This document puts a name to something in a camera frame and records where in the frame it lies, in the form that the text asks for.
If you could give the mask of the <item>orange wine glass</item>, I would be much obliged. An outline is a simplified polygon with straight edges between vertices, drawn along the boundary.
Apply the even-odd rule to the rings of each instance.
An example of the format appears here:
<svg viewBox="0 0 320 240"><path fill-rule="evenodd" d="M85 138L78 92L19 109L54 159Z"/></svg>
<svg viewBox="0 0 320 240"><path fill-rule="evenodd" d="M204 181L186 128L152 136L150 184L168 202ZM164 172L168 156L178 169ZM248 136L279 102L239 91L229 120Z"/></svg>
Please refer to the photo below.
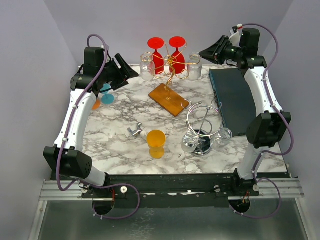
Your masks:
<svg viewBox="0 0 320 240"><path fill-rule="evenodd" d="M92 110L96 110L101 106L101 101L99 99L96 100L94 105L92 106Z"/></svg>

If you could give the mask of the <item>yellow wine glass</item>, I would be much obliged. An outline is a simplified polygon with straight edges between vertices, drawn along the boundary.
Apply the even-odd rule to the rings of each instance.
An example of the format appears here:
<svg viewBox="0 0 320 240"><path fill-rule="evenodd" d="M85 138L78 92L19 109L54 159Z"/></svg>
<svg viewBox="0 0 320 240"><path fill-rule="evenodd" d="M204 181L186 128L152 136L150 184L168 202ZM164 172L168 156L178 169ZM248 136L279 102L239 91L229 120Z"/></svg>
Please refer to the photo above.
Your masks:
<svg viewBox="0 0 320 240"><path fill-rule="evenodd" d="M165 154L164 145L166 143L166 136L162 131L150 131L146 136L146 142L152 158L160 159Z"/></svg>

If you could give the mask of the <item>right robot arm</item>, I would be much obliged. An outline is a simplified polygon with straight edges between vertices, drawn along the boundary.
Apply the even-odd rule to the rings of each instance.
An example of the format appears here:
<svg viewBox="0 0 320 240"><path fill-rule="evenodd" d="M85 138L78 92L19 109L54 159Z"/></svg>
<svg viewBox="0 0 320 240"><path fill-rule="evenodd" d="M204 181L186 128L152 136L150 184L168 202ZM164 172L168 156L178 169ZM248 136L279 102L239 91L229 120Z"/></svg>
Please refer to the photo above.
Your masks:
<svg viewBox="0 0 320 240"><path fill-rule="evenodd" d="M290 132L292 116L283 111L273 92L268 70L270 64L258 54L260 31L255 23L232 27L231 35L223 35L215 44L200 51L199 55L216 65L230 60L237 64L249 86L256 109L256 118L246 131L249 142L244 159L235 170L236 180L230 183L230 191L241 196L248 190L246 181L255 180L264 154L280 142L285 132Z"/></svg>

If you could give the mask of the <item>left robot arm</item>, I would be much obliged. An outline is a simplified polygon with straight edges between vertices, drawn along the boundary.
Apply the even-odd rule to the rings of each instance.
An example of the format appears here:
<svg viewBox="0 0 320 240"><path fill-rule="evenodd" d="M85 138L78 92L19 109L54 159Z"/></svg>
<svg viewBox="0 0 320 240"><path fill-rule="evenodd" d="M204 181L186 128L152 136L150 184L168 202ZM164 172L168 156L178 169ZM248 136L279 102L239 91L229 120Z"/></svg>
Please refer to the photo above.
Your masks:
<svg viewBox="0 0 320 240"><path fill-rule="evenodd" d="M83 153L83 138L91 110L105 84L112 90L127 85L139 74L117 53L109 54L101 47L86 47L84 63L70 81L70 102L63 126L53 146L44 148L43 156L57 177L65 176L94 185L101 198L111 191L109 175L93 166L92 158Z"/></svg>

